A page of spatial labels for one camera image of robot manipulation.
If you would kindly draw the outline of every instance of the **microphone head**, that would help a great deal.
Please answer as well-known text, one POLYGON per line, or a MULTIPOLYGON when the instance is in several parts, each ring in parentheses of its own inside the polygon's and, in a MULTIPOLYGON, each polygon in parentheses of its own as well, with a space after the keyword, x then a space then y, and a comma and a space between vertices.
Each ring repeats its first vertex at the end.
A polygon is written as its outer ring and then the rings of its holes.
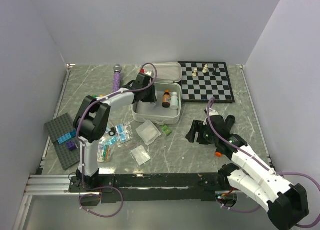
POLYGON ((114 70, 114 72, 120 72, 120 73, 121 73, 122 67, 121 67, 121 65, 116 64, 116 65, 113 67, 113 70, 114 70))

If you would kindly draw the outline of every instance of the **purple cube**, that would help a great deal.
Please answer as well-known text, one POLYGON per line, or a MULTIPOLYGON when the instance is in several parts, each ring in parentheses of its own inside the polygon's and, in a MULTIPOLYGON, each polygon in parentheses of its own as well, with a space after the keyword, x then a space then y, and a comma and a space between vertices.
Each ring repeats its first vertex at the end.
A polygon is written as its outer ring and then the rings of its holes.
POLYGON ((78 148, 78 146, 76 145, 76 143, 74 141, 67 142, 66 146, 70 151, 78 148))

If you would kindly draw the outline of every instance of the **white bottle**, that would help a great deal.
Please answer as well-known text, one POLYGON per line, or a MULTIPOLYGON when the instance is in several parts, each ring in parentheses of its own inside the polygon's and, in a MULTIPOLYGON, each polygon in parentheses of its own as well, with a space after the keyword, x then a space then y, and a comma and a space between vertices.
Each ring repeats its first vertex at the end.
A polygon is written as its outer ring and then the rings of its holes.
POLYGON ((178 93, 173 92, 170 99, 170 109, 178 109, 179 108, 179 98, 178 93))

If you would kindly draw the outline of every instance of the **container lid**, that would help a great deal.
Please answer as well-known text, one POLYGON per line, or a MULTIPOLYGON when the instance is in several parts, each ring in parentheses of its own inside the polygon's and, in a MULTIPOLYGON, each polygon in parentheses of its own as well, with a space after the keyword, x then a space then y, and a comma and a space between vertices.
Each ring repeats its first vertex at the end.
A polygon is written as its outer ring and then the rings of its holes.
MULTIPOLYGON (((182 68, 181 65, 177 62, 170 63, 157 63, 154 64, 158 71, 158 77, 156 82, 180 82, 182 79, 182 68)), ((154 68, 151 65, 146 65, 144 67, 145 72, 152 71, 154 68)))

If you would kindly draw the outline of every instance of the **gray lego baseplate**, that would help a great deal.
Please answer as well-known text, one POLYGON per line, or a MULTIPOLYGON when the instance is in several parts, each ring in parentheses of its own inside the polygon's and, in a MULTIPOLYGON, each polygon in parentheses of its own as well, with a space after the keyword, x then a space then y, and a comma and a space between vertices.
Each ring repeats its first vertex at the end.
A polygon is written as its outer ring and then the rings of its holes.
POLYGON ((62 135, 71 132, 75 128, 73 127, 73 121, 68 113, 61 115, 47 123, 44 124, 45 128, 48 130, 51 141, 53 142, 56 154, 58 155, 59 161, 62 168, 65 170, 72 165, 80 161, 80 145, 79 141, 75 138, 71 138, 68 141, 74 141, 78 146, 77 149, 70 151, 67 148, 67 143, 64 142, 59 144, 58 138, 62 135))
POLYGON ((59 144, 58 141, 53 143, 56 154, 58 155, 61 166, 64 170, 71 167, 72 165, 78 163, 80 161, 80 145, 79 141, 75 138, 70 139, 76 143, 78 146, 77 149, 70 151, 67 148, 67 143, 59 144))
POLYGON ((75 129, 68 113, 52 119, 45 123, 44 126, 48 130, 52 142, 57 141, 59 137, 75 129))

